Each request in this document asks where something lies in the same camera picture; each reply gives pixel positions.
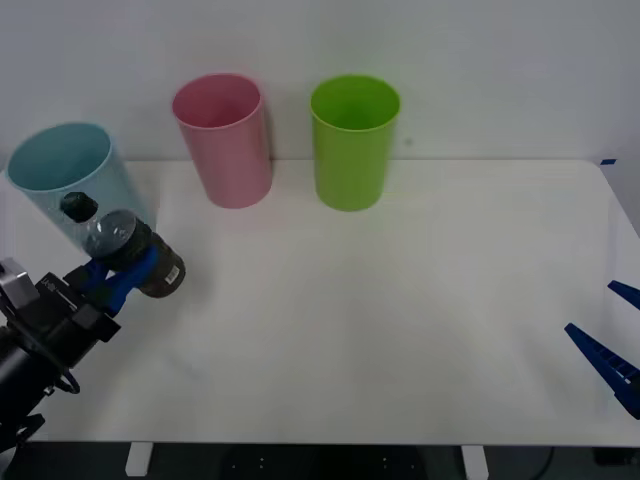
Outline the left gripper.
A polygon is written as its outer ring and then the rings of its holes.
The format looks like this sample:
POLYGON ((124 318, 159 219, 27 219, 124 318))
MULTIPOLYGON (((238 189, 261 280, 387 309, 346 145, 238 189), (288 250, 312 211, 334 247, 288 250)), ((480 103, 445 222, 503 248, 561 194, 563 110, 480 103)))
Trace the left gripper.
POLYGON ((19 313, 40 344, 72 369, 98 342, 109 342, 121 329, 114 317, 128 294, 146 282, 157 261, 157 248, 149 247, 123 272, 91 259, 66 274, 66 283, 47 273, 35 285, 38 297, 19 313))

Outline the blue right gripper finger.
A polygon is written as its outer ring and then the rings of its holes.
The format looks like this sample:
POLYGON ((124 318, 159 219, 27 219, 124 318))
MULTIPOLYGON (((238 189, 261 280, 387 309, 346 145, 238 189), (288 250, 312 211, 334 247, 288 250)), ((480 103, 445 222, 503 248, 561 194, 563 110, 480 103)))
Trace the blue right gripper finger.
POLYGON ((619 281, 611 281, 607 288, 618 296, 623 298, 625 301, 630 303, 636 309, 640 309, 640 290, 629 286, 627 284, 621 283, 619 281))
POLYGON ((613 391, 617 401, 633 418, 638 419, 639 369, 573 323, 567 324, 564 330, 613 391))

